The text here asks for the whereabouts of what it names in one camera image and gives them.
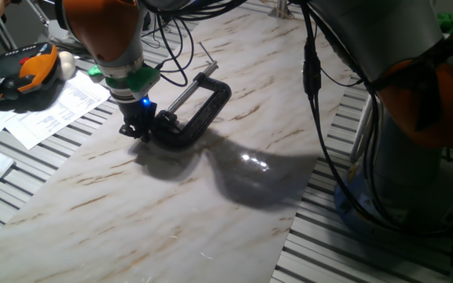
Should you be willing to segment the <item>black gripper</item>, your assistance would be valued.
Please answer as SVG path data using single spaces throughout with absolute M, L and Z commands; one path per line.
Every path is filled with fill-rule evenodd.
M 140 130 L 137 127 L 141 127 L 141 137 L 139 139 L 142 142 L 149 142 L 151 140 L 151 125 L 153 124 L 156 110 L 157 104 L 147 97 L 139 101 L 121 104 L 120 111 L 123 113 L 123 121 L 126 124 L 120 127 L 119 132 L 131 138 L 139 138 Z

